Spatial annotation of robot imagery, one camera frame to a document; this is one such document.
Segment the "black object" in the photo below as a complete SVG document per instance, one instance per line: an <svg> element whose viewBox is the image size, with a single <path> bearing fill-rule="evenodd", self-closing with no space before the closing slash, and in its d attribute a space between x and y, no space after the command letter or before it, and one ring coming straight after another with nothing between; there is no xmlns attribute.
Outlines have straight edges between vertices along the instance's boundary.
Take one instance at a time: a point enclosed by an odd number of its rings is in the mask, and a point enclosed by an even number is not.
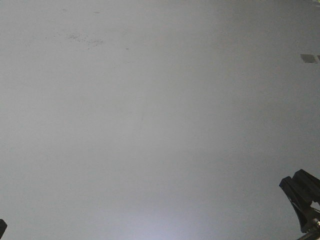
<svg viewBox="0 0 320 240"><path fill-rule="evenodd" d="M312 202L320 204L320 180L300 169L293 178L283 178L279 186L297 214L301 232L307 233L298 240L320 238L320 211L311 207Z"/></svg>
<svg viewBox="0 0 320 240"><path fill-rule="evenodd" d="M5 221L0 219L0 239L2 238L2 235L5 233L7 226L8 225L5 223Z"/></svg>
<svg viewBox="0 0 320 240"><path fill-rule="evenodd" d="M305 63L309 63L309 64L317 64L318 63L315 56L313 56L311 54L300 54L300 57L302 58L302 60Z"/></svg>

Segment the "ceiling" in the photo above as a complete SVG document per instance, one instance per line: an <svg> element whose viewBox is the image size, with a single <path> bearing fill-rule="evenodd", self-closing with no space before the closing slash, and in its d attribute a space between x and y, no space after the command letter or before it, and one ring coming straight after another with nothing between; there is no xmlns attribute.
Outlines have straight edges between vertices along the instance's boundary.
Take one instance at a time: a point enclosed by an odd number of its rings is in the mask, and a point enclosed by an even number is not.
<svg viewBox="0 0 320 240"><path fill-rule="evenodd" d="M320 178L316 6L0 1L2 239L300 237L279 183Z"/></svg>

